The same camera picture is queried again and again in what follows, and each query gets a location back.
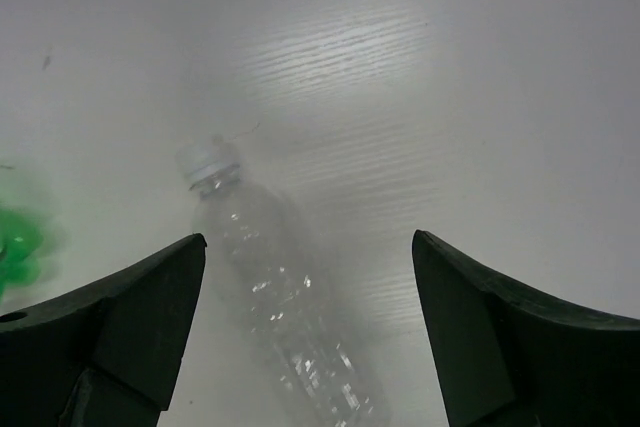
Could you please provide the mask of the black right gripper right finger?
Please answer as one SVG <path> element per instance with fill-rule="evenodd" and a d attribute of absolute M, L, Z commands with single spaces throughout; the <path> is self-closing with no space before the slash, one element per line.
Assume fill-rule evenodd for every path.
<path fill-rule="evenodd" d="M 449 425 L 638 425 L 638 320 L 546 294 L 426 231 L 412 258 Z"/>

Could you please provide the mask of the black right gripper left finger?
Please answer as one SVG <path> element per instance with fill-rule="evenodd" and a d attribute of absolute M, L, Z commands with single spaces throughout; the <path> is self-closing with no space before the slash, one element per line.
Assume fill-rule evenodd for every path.
<path fill-rule="evenodd" d="M 84 287 L 1 317 L 4 426 L 155 426 L 198 303 L 193 234 Z"/>

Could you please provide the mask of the clear bottle white cap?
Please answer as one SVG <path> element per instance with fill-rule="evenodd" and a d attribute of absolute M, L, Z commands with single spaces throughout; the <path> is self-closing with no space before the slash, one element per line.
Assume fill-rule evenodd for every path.
<path fill-rule="evenodd" d="M 252 180 L 221 137 L 176 155 L 198 197 L 213 286 L 292 426 L 386 426 L 389 407 L 293 205 Z"/>

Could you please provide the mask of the green plastic bottle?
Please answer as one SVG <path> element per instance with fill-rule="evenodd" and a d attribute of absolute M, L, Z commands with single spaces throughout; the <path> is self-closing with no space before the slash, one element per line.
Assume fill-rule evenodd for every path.
<path fill-rule="evenodd" d="M 1 295 L 22 290 L 55 272 L 65 246 L 47 176 L 19 158 L 1 160 Z"/>

